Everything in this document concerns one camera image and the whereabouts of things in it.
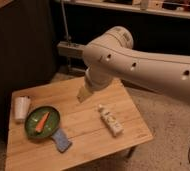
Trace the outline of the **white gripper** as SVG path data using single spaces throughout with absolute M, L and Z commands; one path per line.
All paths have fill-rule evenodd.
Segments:
M 93 95 L 93 92 L 103 90 L 108 87 L 113 77 L 105 74 L 94 67 L 89 67 L 85 72 L 85 85 L 82 85 L 77 94 L 77 99 L 80 103 Z

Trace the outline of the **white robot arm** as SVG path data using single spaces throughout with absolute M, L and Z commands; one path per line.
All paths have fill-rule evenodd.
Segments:
M 84 46 L 85 88 L 99 91 L 114 77 L 190 103 L 190 56 L 133 49 L 133 37 L 115 26 Z

